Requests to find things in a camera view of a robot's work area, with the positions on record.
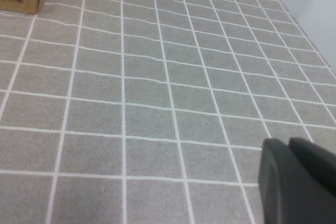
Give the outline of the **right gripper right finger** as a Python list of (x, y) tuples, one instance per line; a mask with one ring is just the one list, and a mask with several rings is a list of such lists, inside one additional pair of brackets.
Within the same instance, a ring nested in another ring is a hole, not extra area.
[(335, 155), (301, 137), (292, 137), (289, 148), (312, 178), (308, 186), (310, 223), (335, 223)]

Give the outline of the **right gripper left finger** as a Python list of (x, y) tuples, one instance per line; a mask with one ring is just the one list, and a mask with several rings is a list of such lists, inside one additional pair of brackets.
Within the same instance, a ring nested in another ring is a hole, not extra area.
[(315, 182), (279, 139), (263, 142), (258, 185), (265, 223), (312, 223)]

